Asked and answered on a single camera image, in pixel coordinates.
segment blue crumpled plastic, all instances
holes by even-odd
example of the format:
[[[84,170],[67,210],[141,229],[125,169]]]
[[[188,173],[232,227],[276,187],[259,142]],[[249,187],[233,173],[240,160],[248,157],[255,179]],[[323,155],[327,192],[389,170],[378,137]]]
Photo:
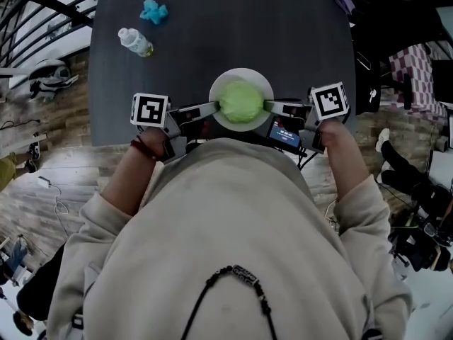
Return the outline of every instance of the blue crumpled plastic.
[[[168,15],[168,10],[165,5],[159,5],[154,0],[145,0],[143,2],[144,10],[140,14],[140,18],[150,20],[154,24],[159,25],[162,18]]]

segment forearm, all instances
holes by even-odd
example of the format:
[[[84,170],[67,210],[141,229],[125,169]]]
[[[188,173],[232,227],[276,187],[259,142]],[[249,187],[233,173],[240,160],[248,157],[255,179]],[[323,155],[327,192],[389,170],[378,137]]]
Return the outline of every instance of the forearm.
[[[122,158],[102,197],[128,215],[138,212],[156,162],[130,147]]]
[[[327,153],[340,201],[362,183],[369,176],[369,172],[352,136],[330,143]]]

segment bottle cap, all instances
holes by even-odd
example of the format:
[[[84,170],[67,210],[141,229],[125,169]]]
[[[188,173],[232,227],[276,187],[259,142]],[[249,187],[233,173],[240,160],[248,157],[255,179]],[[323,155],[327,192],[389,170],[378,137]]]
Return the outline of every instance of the bottle cap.
[[[120,31],[118,32],[118,36],[121,39],[126,39],[129,36],[129,30],[126,28],[120,29]]]

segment dark gray table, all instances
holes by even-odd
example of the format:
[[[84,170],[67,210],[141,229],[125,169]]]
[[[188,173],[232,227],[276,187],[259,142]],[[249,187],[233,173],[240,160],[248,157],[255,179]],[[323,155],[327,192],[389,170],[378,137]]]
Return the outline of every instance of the dark gray table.
[[[351,34],[334,0],[156,1],[170,13],[160,26],[139,18],[143,0],[98,2],[89,64],[93,145],[124,144],[136,135],[135,93],[167,95],[174,106],[206,102],[214,80],[236,67],[260,72],[279,98],[342,81],[355,112]],[[154,55],[141,58],[123,47],[117,37],[123,27],[141,31]],[[354,122],[352,114],[348,126]]]

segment pink checkered cloth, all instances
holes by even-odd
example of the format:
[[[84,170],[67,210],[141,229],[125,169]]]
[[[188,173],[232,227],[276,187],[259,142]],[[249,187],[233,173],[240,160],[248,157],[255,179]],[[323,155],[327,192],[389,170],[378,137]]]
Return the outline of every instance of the pink checkered cloth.
[[[432,57],[426,54],[423,45],[413,45],[390,57],[391,73],[395,81],[402,82],[403,75],[409,74],[412,81],[412,109],[408,114],[422,114],[427,118],[447,117],[445,108],[434,99],[432,87],[431,59],[440,57],[433,50]],[[404,103],[403,93],[395,90],[397,103]]]

